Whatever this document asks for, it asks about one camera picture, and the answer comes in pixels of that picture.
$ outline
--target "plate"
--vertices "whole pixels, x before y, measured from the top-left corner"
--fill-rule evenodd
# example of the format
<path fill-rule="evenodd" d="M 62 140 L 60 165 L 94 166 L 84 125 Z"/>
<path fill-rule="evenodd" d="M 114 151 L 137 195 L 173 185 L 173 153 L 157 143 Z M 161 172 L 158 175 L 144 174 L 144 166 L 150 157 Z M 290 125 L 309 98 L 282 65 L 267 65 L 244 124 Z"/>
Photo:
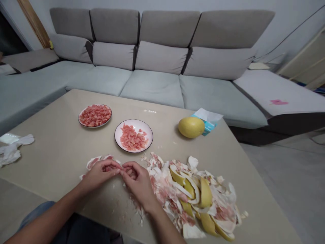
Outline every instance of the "plate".
<path fill-rule="evenodd" d="M 136 150 L 136 151 L 129 151 L 125 147 L 122 146 L 121 136 L 123 134 L 123 131 L 121 130 L 121 127 L 123 127 L 123 124 L 124 123 L 126 125 L 128 125 L 128 126 L 133 125 L 133 128 L 135 129 L 135 131 L 137 133 L 139 132 L 140 129 L 147 133 L 147 135 L 145 136 L 145 138 L 146 139 L 149 139 L 149 141 L 148 141 L 148 143 L 146 145 L 146 148 L 142 148 L 142 149 Z M 152 133 L 151 128 L 145 122 L 143 122 L 141 120 L 137 120 L 137 119 L 129 119 L 129 120 L 123 121 L 122 123 L 120 123 L 116 127 L 116 129 L 115 129 L 115 141 L 118 144 L 118 146 L 120 148 L 122 148 L 124 151 L 130 152 L 130 153 L 140 153 L 140 152 L 143 152 L 144 150 L 146 150 L 152 144 L 152 141 L 153 141 L 153 133 Z"/>
<path fill-rule="evenodd" d="M 81 110 L 81 112 L 80 112 L 79 115 L 78 115 L 78 121 L 79 121 L 79 123 L 80 123 L 83 127 L 91 128 L 91 129 L 92 129 L 92 128 L 102 127 L 103 125 L 107 124 L 107 122 L 112 118 L 113 111 L 112 111 L 112 109 L 111 109 L 109 106 L 107 106 L 107 105 L 105 105 L 105 104 L 93 104 L 93 105 L 103 105 L 103 106 L 108 107 L 108 108 L 111 110 L 111 112 L 112 112 L 111 117 L 110 117 L 110 118 L 109 118 L 109 119 L 108 119 L 104 124 L 97 125 L 97 126 L 93 126 L 93 127 L 91 127 L 91 126 L 86 126 L 86 125 L 84 125 L 83 123 L 80 122 L 80 120 L 79 120 L 79 116 L 82 114 L 83 111 L 86 110 L 86 108 L 88 108 L 88 106 L 87 106 L 86 108 L 84 108 L 83 110 Z"/>

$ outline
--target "plate rim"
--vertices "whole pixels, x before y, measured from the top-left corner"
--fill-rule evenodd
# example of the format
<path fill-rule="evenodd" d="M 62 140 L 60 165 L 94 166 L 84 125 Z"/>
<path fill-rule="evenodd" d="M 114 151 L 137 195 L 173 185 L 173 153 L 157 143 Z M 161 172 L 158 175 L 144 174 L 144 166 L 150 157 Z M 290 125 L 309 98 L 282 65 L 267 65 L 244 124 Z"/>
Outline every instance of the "plate rim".
<path fill-rule="evenodd" d="M 138 120 L 138 119 L 127 119 L 127 120 L 122 121 L 121 123 L 123 123 L 123 122 L 125 122 L 125 121 L 128 121 L 128 120 Z M 142 120 L 138 120 L 138 121 L 141 121 L 141 122 L 145 123 L 145 124 L 149 127 L 149 129 L 151 130 L 151 133 L 152 133 L 152 141 L 151 141 L 150 145 L 149 145 L 147 148 L 145 148 L 145 149 L 143 150 L 143 151 L 145 151 L 145 150 L 147 150 L 147 149 L 151 146 L 151 144 L 152 144 L 152 142 L 153 142 L 153 131 L 152 131 L 151 127 L 150 127 L 146 122 L 144 122 L 144 121 L 142 121 Z M 115 137 L 115 132 L 116 132 L 116 130 L 118 129 L 119 125 L 116 127 L 116 129 L 115 129 L 115 131 L 114 131 L 114 140 L 115 140 L 116 144 L 117 144 L 121 149 L 123 149 L 124 151 L 126 151 L 126 152 L 128 152 L 128 153 L 141 153 L 141 152 L 143 152 L 143 151 L 140 151 L 140 152 L 132 152 L 132 151 L 125 150 L 123 147 L 121 147 L 121 146 L 117 143 L 117 141 L 116 141 L 116 137 Z"/>
<path fill-rule="evenodd" d="M 103 105 L 103 106 L 107 106 L 106 104 L 101 104 L 101 103 L 96 103 L 96 104 L 93 104 L 93 105 Z M 105 125 L 113 116 L 113 110 L 107 106 L 110 110 L 111 110 L 111 117 L 104 123 L 104 124 L 101 124 L 101 125 L 97 125 L 97 126 L 86 126 L 86 125 L 83 125 L 80 120 L 79 120 L 79 116 L 80 114 L 86 109 L 88 108 L 89 106 L 93 106 L 93 105 L 88 105 L 87 107 L 85 107 L 83 110 L 80 111 L 79 115 L 78 115 L 78 122 L 83 126 L 83 127 L 86 127 L 86 128 L 98 128 L 98 127 L 102 127 L 103 125 Z"/>

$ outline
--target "knee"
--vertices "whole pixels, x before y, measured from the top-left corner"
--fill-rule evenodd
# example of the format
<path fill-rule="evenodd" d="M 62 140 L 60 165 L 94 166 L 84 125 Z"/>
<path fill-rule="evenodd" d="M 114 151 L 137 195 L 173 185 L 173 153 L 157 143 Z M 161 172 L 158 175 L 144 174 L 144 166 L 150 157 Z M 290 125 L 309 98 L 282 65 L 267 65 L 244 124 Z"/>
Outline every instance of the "knee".
<path fill-rule="evenodd" d="M 41 216 L 46 210 L 48 210 L 50 207 L 52 207 L 55 204 L 53 201 L 47 201 L 39 206 L 37 206 L 32 212 L 30 212 L 21 222 L 21 225 L 19 227 L 19 230 L 22 229 L 25 225 L 32 222 L 34 219 L 36 219 L 38 216 Z"/>

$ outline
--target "gray floor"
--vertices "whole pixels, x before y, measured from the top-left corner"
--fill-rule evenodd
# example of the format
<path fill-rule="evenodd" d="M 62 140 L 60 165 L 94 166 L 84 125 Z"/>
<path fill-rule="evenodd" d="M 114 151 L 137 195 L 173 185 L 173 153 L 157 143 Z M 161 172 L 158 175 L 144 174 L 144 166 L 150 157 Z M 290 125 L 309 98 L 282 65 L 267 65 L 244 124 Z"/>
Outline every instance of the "gray floor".
<path fill-rule="evenodd" d="M 255 147 L 241 144 L 305 244 L 325 243 L 325 146 L 311 133 Z M 0 179 L 0 243 L 45 200 Z"/>

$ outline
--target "pink sticker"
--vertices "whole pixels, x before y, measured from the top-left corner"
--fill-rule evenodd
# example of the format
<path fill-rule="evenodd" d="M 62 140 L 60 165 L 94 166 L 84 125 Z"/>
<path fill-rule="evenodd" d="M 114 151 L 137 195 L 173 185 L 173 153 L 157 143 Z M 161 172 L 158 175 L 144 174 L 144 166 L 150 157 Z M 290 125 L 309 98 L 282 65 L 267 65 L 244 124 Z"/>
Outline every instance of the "pink sticker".
<path fill-rule="evenodd" d="M 283 102 L 283 101 L 281 101 L 279 99 L 277 99 L 277 100 L 271 100 L 271 102 L 274 105 L 286 105 L 286 104 L 288 104 L 288 102 Z"/>

